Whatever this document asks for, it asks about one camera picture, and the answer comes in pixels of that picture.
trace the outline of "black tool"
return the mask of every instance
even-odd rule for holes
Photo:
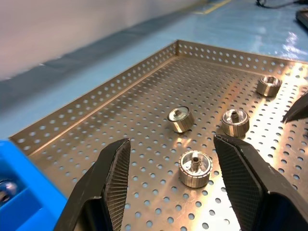
[[[308,8],[303,8],[297,11],[296,19],[308,29]]]
[[[54,231],[120,231],[129,156],[129,139],[104,148],[74,187]]]
[[[252,145],[222,135],[214,145],[242,231],[308,230],[308,204]]]
[[[288,112],[284,115],[282,121],[285,123],[305,119],[308,117],[308,91],[305,92],[295,103],[290,107]]]
[[[279,8],[290,6],[290,5],[293,5],[293,4],[299,4],[299,5],[308,4],[308,0],[294,0],[294,1],[286,2],[286,3],[280,4],[280,5],[268,6],[268,5],[265,5],[266,1],[267,0],[257,0],[256,5],[259,6],[259,7],[266,8],[266,9],[279,9]]]

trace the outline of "stainless steel tray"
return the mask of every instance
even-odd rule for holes
[[[257,93],[261,75],[283,80],[276,98]],[[58,111],[13,135],[33,163],[66,195],[108,143],[131,138],[129,189],[122,230],[240,229],[228,200],[213,134],[227,109],[250,115],[245,141],[308,200],[308,122],[282,116],[306,90],[308,64],[176,41]],[[188,106],[191,131],[170,129],[168,112]],[[190,189],[178,179],[187,150],[213,159],[210,183]]]

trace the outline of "blue bin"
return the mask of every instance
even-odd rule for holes
[[[17,183],[18,194],[0,207],[0,231],[52,231],[65,196],[9,141],[0,141],[0,176]]]

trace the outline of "textured gripper pad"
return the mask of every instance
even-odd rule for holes
[[[214,138],[223,181],[242,231],[251,231],[262,204],[262,189],[236,147]]]
[[[115,155],[107,179],[104,199],[108,207],[113,230],[120,231],[127,196],[130,143],[124,143]]]

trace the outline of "metal nut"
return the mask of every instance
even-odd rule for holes
[[[203,152],[188,151],[179,159],[180,180],[191,188],[205,186],[213,169],[212,160]]]
[[[175,132],[182,133],[189,130],[194,123],[193,115],[188,107],[176,107],[168,114],[168,120]]]
[[[257,92],[261,95],[274,97],[277,95],[282,81],[274,76],[264,76],[259,79]]]
[[[228,136],[242,137],[249,130],[249,116],[244,110],[231,109],[222,115],[222,129]]]

